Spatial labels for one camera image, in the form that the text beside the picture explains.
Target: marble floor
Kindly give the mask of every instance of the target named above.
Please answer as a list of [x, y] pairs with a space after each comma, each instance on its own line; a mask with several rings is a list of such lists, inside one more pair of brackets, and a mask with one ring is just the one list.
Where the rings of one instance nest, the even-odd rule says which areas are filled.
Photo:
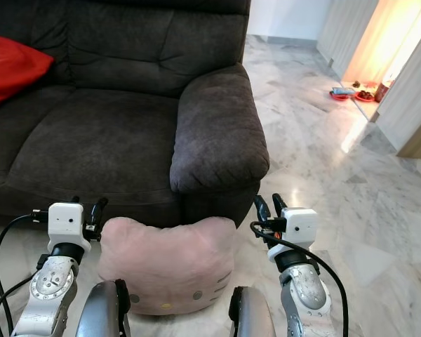
[[[290, 206], [319, 213], [312, 251], [345, 284], [350, 336], [421, 337], [421, 161], [396, 158], [379, 128], [352, 101], [329, 98], [330, 88], [339, 84], [315, 50], [248, 37], [243, 63], [271, 156], [260, 192], [265, 199], [279, 192]], [[229, 299], [237, 285], [263, 292], [277, 336], [286, 336], [279, 275], [248, 228], [253, 219], [251, 209], [236, 236], [231, 283], [214, 306], [177, 317], [131, 316], [132, 336], [228, 336]], [[47, 241], [41, 231], [10, 231], [0, 256], [6, 289], [29, 274]], [[83, 302], [97, 281], [99, 255], [100, 246], [94, 244], [81, 264], [65, 336], [74, 336]], [[330, 277], [323, 273], [323, 278], [340, 331], [340, 296]], [[26, 287], [11, 297], [15, 317], [26, 299]]]

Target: pink cushion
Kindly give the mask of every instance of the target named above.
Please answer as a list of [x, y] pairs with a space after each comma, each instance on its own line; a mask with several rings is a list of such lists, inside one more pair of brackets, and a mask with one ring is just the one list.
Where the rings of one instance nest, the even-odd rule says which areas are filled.
[[164, 229], [113, 218], [102, 231], [98, 274], [126, 281], [134, 313], [197, 311], [213, 304], [229, 282], [235, 231], [226, 218]]

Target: light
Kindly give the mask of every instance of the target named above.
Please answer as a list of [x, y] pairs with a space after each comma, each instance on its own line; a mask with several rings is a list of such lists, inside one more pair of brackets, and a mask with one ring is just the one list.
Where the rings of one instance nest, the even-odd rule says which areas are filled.
[[294, 188], [292, 190], [292, 195], [290, 198], [291, 204], [293, 205], [293, 207], [297, 207], [300, 205], [300, 200], [298, 199], [298, 194], [299, 194], [299, 189]]
[[412, 27], [408, 31], [406, 37], [403, 39], [401, 47], [396, 52], [394, 59], [387, 70], [387, 73], [384, 76], [383, 82], [387, 85], [390, 85], [394, 81], [399, 73], [401, 72], [403, 66], [407, 63], [408, 59], [412, 55], [416, 46], [421, 40], [421, 11]]
[[351, 150], [352, 145], [360, 136], [361, 132], [365, 129], [367, 123], [368, 121], [366, 119], [358, 118], [357, 121], [352, 124], [348, 134], [340, 146], [344, 153], [348, 153]]

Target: dark gray sofa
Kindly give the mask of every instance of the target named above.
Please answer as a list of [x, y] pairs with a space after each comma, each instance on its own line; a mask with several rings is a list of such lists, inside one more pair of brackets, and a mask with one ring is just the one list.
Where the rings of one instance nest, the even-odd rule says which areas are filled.
[[55, 58], [0, 106], [0, 214], [105, 196], [157, 227], [245, 217], [269, 157], [241, 65], [249, 0], [0, 0]]

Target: red dish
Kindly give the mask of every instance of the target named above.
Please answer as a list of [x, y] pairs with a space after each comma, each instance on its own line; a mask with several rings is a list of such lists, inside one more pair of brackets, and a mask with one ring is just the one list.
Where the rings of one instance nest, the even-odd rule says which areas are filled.
[[359, 94], [360, 94], [360, 91], [359, 91], [359, 92], [357, 92], [357, 93], [354, 95], [354, 97], [355, 97], [357, 100], [361, 100], [362, 102], [373, 102], [373, 101], [374, 101], [374, 95], [373, 95], [373, 97], [372, 97], [371, 99], [366, 100], [365, 98], [359, 97]]
[[332, 92], [332, 91], [329, 91], [329, 95], [334, 100], [347, 100], [349, 98], [349, 95], [335, 95], [334, 92]]

